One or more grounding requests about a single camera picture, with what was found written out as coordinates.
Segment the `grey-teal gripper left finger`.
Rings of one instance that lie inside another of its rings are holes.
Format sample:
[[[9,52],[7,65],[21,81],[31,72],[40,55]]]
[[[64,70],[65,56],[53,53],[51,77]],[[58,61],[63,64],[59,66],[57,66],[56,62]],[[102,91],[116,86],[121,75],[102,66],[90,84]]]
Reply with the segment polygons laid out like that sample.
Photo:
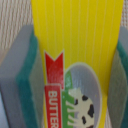
[[[43,86],[38,39],[26,25],[0,65],[0,128],[41,128]]]

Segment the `grey-teal gripper right finger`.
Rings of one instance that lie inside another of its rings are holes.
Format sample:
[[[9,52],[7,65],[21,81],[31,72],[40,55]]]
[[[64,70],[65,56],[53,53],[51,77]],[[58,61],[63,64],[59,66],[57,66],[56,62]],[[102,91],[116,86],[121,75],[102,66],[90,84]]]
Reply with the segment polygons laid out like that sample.
[[[128,30],[120,28],[108,93],[112,128],[128,128]]]

